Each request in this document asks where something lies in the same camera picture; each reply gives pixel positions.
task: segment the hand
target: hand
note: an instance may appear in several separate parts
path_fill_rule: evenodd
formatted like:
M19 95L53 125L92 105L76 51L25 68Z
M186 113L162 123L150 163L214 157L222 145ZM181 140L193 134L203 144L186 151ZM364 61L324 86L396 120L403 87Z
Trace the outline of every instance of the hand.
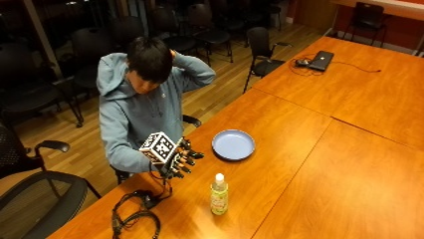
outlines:
M170 50L171 51L171 55L173 55L173 59L175 57L175 51L174 50Z

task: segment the white cube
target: white cube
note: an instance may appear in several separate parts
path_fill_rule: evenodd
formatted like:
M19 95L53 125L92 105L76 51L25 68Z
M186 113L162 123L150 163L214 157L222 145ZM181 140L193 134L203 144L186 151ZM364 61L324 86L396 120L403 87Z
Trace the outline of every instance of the white cube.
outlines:
M149 135L140 151L149 158L152 164L165 164L173 156L177 145L164 132Z

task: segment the black laptop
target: black laptop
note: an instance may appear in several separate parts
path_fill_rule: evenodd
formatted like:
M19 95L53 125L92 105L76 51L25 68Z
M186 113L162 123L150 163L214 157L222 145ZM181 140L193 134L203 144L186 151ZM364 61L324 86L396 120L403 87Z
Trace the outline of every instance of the black laptop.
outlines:
M319 51L314 60L308 64L308 68L319 72L324 72L327 70L332 57L334 53Z

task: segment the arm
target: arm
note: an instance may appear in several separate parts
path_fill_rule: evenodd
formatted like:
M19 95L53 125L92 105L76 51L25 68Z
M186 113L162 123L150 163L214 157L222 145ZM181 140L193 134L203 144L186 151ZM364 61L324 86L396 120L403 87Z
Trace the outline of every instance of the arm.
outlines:
M149 171L150 161L129 143L129 121L116 101L101 98L101 135L110 164L128 172Z
M207 86L215 77L215 72L210 66L199 59L175 53L174 66L182 71L173 71L177 81L183 83L183 92Z

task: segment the plate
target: plate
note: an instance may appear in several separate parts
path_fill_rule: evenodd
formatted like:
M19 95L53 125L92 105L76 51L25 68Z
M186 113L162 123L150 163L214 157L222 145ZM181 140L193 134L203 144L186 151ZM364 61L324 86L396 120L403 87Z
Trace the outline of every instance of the plate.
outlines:
M222 159L243 160L254 151L254 140L246 132L229 129L214 136L211 148Z

